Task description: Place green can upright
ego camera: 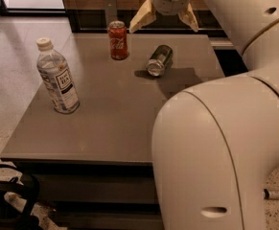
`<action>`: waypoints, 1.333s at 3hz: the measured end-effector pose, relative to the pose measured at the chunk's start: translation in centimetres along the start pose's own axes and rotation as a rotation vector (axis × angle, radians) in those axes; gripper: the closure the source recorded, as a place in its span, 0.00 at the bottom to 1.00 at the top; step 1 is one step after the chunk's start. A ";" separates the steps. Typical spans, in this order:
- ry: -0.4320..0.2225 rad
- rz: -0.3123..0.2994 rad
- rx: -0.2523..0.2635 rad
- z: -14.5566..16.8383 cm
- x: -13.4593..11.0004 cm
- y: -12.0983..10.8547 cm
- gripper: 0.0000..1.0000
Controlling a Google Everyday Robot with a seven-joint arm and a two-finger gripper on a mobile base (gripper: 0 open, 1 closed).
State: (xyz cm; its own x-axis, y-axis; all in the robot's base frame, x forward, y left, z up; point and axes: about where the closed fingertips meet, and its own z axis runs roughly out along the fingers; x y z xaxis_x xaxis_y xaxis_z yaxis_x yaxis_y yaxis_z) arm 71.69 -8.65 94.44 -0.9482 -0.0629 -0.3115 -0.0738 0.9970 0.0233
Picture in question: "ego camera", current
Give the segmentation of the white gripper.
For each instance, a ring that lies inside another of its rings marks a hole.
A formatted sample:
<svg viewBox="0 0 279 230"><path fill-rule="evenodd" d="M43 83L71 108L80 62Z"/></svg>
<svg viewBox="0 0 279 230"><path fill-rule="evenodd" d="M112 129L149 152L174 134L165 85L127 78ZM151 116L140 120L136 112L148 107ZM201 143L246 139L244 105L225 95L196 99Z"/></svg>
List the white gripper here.
<svg viewBox="0 0 279 230"><path fill-rule="evenodd" d="M162 15L178 14L179 19L197 33L198 22L189 3L190 0L146 0L131 19L129 32L133 34L154 22L156 20L155 10L157 10Z"/></svg>

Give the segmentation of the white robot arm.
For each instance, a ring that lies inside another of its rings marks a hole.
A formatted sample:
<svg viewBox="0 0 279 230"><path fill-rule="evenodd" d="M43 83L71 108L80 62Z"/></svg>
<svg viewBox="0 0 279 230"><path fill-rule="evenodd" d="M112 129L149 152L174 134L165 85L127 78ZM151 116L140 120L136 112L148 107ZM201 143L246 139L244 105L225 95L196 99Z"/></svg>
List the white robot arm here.
<svg viewBox="0 0 279 230"><path fill-rule="evenodd" d="M279 0L204 0L247 71L187 88L159 111L154 180L165 230L266 230L264 184L279 166ZM158 14L198 23L190 0L147 0L133 32Z"/></svg>

